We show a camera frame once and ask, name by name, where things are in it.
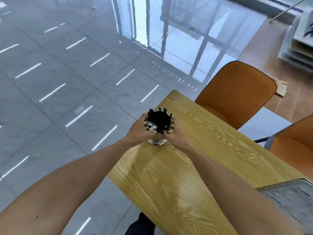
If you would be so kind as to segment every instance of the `left hand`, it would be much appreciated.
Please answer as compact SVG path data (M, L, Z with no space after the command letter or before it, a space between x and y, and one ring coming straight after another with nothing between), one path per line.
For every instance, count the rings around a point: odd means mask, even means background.
M132 146L136 146L148 138L152 138L155 134L151 130L146 130L145 121L148 113L144 113L140 116L140 118L133 123L129 132L126 134L124 139L132 144Z

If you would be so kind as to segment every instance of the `orange chair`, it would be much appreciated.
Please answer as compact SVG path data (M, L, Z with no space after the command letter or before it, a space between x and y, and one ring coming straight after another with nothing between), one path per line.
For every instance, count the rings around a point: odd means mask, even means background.
M248 64L233 61L218 71L195 102L239 129L276 90L273 79Z
M264 148L313 180L313 114L271 137L255 140L264 141Z

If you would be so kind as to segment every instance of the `person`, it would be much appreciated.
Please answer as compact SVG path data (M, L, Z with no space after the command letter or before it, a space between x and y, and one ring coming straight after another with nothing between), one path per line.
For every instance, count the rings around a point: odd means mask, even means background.
M131 147L151 138L143 114L127 135L95 153L70 162L30 186L0 213L1 235L59 235L77 208L96 190L107 173ZM272 201L247 182L193 146L179 121L164 134L186 154L217 204L239 235L303 235ZM141 214L127 233L153 233L155 225Z

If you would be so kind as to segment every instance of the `wooden floor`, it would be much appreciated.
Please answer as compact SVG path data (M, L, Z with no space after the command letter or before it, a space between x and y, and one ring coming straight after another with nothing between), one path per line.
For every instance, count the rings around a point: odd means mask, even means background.
M313 74L277 58L287 25L265 20L238 60L268 76L287 82L284 97L274 95L265 107L294 123L313 114Z

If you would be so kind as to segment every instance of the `wooden table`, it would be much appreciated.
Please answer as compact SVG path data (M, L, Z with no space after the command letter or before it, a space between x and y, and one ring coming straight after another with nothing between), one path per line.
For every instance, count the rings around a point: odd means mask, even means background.
M254 188L304 177L175 90L159 106L179 119L197 148ZM169 142L131 148L109 178L164 234L237 234L190 159Z

